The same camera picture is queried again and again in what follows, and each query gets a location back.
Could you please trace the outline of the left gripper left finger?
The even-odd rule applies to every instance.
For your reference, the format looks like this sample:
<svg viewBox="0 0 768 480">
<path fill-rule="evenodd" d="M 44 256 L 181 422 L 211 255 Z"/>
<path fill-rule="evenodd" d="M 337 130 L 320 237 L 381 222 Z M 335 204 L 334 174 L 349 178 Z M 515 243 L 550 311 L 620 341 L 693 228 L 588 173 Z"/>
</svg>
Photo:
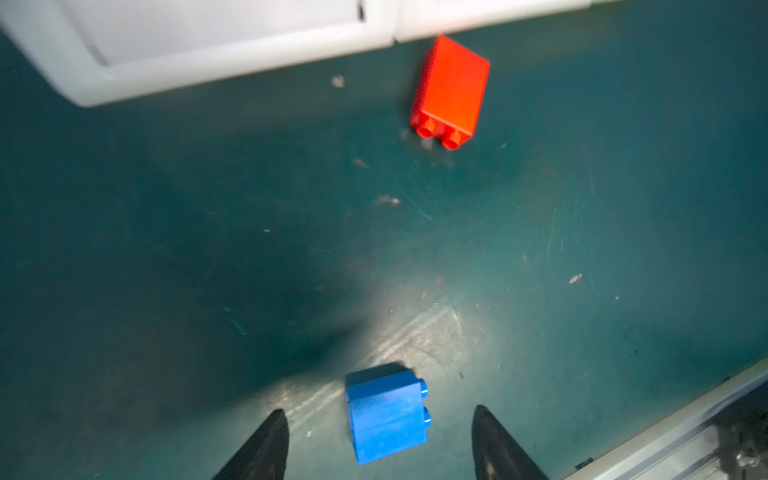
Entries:
<svg viewBox="0 0 768 480">
<path fill-rule="evenodd" d="M 276 409 L 214 476 L 214 480 L 283 480 L 289 439 L 285 412 Z"/>
</svg>

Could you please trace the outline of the red lego brick top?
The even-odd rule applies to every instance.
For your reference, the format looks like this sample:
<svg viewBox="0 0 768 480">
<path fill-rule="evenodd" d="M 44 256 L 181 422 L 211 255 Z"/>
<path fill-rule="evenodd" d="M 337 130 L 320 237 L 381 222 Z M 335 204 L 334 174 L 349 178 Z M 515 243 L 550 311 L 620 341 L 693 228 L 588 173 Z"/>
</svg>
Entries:
<svg viewBox="0 0 768 480">
<path fill-rule="evenodd" d="M 423 139 L 456 150 L 476 131 L 490 62 L 456 41 L 439 36 L 422 68 L 410 125 Z"/>
</svg>

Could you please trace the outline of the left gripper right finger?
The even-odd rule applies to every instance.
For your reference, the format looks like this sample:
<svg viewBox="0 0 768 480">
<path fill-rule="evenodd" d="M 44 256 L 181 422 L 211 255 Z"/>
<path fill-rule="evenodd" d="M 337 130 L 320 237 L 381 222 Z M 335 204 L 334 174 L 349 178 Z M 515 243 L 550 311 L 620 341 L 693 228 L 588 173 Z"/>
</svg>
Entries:
<svg viewBox="0 0 768 480">
<path fill-rule="evenodd" d="M 547 480 L 548 477 L 491 411 L 478 405 L 471 427 L 477 480 Z"/>
</svg>

